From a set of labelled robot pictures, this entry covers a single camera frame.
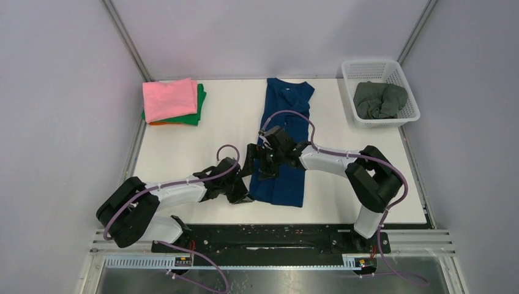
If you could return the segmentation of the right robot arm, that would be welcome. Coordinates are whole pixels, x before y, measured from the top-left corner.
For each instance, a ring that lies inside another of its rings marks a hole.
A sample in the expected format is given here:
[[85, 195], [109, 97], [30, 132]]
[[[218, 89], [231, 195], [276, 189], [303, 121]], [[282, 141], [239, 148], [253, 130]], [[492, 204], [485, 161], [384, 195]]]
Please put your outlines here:
[[277, 179], [281, 167], [315, 170], [346, 178], [360, 202], [358, 217], [347, 244], [358, 252], [382, 252], [379, 236], [392, 200], [408, 183], [382, 152], [368, 145], [360, 151], [326, 149], [313, 140], [296, 142], [279, 126], [261, 130], [262, 143], [247, 146], [242, 175], [258, 180]]

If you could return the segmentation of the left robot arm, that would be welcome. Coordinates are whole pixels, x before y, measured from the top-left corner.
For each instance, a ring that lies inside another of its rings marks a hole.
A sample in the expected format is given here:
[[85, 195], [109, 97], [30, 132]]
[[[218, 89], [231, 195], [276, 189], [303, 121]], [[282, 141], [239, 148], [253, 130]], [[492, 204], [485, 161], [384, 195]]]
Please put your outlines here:
[[138, 241], [166, 241], [176, 252], [190, 243], [188, 228], [177, 216], [160, 217], [157, 212], [186, 203], [201, 203], [226, 196], [232, 205], [252, 202], [233, 158], [222, 159], [186, 179], [170, 183], [145, 183], [137, 176], [126, 179], [96, 211], [105, 228], [105, 239], [120, 248]]

